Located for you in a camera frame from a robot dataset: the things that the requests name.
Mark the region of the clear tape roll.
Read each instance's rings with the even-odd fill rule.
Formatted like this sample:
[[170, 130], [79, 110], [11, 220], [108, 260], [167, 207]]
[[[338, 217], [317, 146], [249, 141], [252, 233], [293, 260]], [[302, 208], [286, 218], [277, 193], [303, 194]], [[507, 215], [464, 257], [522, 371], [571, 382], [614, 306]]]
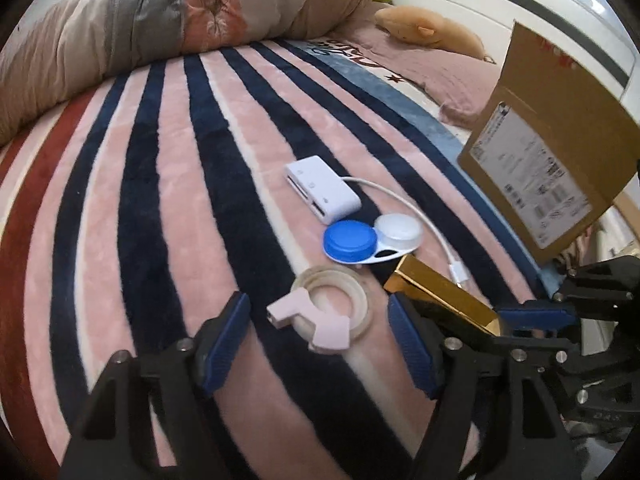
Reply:
[[369, 328], [370, 292], [355, 271], [335, 264], [313, 266], [299, 274], [291, 292], [301, 287], [308, 290], [311, 301], [320, 310], [349, 318], [350, 346]]

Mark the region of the striped fleece blanket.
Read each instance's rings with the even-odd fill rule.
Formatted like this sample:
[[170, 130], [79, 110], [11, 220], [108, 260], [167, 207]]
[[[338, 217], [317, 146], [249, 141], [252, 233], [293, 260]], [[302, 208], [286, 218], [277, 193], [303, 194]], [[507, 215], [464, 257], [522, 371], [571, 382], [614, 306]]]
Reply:
[[232, 292], [250, 326], [215, 396], [240, 479], [401, 479], [431, 417], [386, 321], [390, 264], [361, 272], [372, 321], [339, 356], [267, 308], [326, 262], [322, 224], [285, 180], [321, 157], [371, 182], [356, 217], [418, 205], [419, 258], [494, 306], [544, 296], [539, 269], [462, 174], [462, 143], [335, 42], [174, 58], [57, 105], [1, 147], [1, 405], [27, 463], [58, 474], [117, 350], [195, 334]]

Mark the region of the rolled pink grey quilt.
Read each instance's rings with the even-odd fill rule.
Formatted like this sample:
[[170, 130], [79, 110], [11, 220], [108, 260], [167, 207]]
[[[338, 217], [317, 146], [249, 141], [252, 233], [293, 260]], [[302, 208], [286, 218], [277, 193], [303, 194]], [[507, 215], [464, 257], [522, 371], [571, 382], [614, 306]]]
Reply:
[[155, 61], [325, 35], [372, 0], [61, 0], [1, 51], [1, 141], [56, 104]]

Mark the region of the white card reader adapter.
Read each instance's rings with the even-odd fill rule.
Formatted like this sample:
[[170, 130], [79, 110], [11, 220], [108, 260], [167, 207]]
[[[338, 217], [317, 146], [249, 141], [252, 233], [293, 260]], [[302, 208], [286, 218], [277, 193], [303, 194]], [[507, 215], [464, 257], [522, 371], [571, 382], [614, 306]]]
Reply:
[[418, 206], [413, 205], [389, 188], [361, 178], [341, 177], [317, 155], [299, 159], [286, 165], [285, 177], [288, 184], [292, 186], [293, 190], [326, 228], [337, 221], [352, 220], [349, 216], [360, 211], [362, 199], [350, 187], [353, 183], [365, 188], [373, 188], [375, 191], [396, 200], [410, 210], [408, 216], [420, 221], [423, 228], [423, 240], [424, 233], [428, 231], [438, 241], [448, 261], [450, 281], [459, 287], [463, 287], [469, 281], [470, 277], [464, 264], [454, 254], [444, 234], [436, 228], [432, 220], [427, 218]]

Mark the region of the orange plush toy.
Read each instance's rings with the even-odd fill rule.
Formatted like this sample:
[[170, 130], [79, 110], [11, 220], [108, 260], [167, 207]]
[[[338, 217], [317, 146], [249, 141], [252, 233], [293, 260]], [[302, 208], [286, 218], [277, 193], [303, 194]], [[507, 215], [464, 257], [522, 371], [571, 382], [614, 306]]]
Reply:
[[418, 6], [388, 6], [377, 10], [373, 18], [376, 26], [406, 44], [494, 62], [475, 32], [434, 11]]

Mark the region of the pink ribbed pillow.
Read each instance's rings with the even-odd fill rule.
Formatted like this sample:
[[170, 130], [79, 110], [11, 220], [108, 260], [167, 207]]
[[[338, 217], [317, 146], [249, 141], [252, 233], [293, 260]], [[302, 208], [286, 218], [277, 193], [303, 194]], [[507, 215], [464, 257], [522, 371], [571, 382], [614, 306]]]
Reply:
[[500, 67], [439, 49], [406, 44], [375, 25], [374, 14], [390, 6], [370, 3], [338, 25], [329, 37], [357, 48], [369, 60], [420, 87], [439, 106], [439, 119], [469, 129], [498, 82]]

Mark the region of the brown cardboard box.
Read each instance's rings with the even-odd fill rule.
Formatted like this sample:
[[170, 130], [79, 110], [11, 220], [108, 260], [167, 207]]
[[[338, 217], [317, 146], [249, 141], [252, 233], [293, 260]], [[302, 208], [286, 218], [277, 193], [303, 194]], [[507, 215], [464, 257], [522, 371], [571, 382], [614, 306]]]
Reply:
[[458, 157], [536, 263], [559, 255], [637, 173], [639, 126], [592, 73], [522, 24]]

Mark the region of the gold rectangular box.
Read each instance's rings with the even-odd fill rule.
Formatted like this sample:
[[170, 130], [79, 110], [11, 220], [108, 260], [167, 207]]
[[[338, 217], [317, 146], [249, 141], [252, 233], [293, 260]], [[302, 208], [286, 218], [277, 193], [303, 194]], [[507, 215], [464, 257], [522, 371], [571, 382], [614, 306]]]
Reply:
[[384, 284], [390, 294], [404, 294], [416, 312], [462, 337], [503, 337], [503, 320], [490, 307], [413, 255], [403, 256]]

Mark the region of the blue white contact lens case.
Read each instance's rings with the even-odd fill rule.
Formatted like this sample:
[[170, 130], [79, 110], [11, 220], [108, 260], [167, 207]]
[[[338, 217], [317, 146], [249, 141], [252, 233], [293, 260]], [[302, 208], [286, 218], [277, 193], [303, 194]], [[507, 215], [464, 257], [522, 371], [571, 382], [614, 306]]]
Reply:
[[341, 220], [323, 233], [322, 248], [332, 261], [356, 266], [382, 263], [414, 252], [423, 240], [419, 220], [408, 214], [382, 214], [372, 226]]

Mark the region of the white bed headboard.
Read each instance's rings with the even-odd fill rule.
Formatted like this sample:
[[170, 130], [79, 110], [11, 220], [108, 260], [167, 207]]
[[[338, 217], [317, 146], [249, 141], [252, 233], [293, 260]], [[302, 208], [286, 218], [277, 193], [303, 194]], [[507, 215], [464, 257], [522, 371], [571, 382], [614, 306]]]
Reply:
[[393, 0], [422, 6], [476, 32], [489, 56], [506, 59], [512, 28], [520, 23], [584, 66], [639, 115], [639, 50], [604, 0]]

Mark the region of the pink tape dispenser clip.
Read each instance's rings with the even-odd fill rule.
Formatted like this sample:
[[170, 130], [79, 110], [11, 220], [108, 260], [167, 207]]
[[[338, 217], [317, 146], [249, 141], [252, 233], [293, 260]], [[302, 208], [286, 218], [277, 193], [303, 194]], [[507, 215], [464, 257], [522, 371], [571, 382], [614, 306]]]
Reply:
[[312, 351], [340, 353], [350, 346], [349, 318], [320, 310], [306, 288], [296, 288], [270, 304], [267, 318], [278, 330], [293, 326]]

